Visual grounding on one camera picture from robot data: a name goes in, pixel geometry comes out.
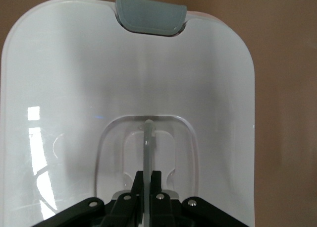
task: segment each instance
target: molded plastic panel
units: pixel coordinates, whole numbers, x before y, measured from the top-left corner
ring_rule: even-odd
[[[254,226],[250,53],[217,19],[185,21],[174,37],[137,34],[113,2],[52,0],[16,22],[1,64],[0,226],[128,189],[148,117],[164,188]]]

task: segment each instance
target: glossy white surface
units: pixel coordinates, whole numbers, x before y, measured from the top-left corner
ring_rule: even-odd
[[[1,64],[0,225],[28,227],[93,196],[106,127],[124,116],[155,115],[179,117],[195,134],[196,148],[187,144],[197,154],[175,152],[166,161],[180,198],[197,193],[254,226],[254,70],[247,47],[222,22],[196,15],[187,16],[175,37],[130,33],[116,21],[113,5],[52,0],[27,12],[8,35]],[[173,157],[180,146],[164,131]],[[125,144],[137,152],[131,135]],[[100,154],[107,150],[133,153],[119,144]],[[114,158],[105,165],[111,167],[98,170],[96,189],[107,197],[124,187],[127,171],[116,169]],[[98,191],[102,182],[113,188]],[[184,191],[181,183],[194,189]]]

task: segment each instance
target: transparent tube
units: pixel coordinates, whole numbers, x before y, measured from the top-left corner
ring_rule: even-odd
[[[145,121],[143,140],[144,227],[150,226],[150,185],[152,174],[152,149],[155,137],[154,122]]]

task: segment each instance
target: gray plastic tab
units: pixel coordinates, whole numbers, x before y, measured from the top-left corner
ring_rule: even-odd
[[[183,27],[187,7],[152,0],[115,0],[118,19],[131,32],[172,36]]]

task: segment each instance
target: beige wall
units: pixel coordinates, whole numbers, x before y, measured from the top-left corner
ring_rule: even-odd
[[[0,0],[1,48],[14,22],[44,1]],[[256,226],[317,226],[317,0],[161,1],[220,18],[250,49]]]

